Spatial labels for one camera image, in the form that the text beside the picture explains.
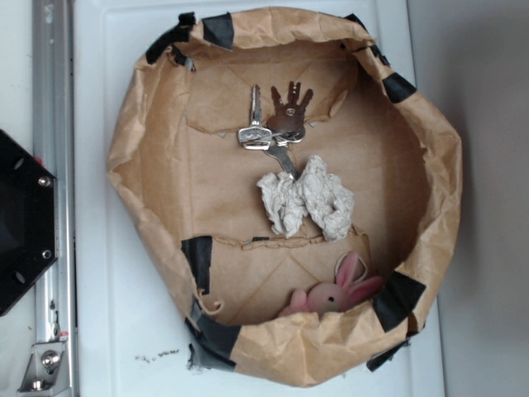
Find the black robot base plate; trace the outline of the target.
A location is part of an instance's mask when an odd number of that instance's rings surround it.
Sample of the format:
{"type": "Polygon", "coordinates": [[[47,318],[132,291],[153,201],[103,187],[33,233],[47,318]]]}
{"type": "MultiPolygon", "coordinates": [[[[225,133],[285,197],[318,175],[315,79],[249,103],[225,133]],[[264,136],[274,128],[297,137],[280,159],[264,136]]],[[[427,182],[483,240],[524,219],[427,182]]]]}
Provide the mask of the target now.
{"type": "Polygon", "coordinates": [[[55,181],[1,132],[1,315],[56,261],[55,181]]]}

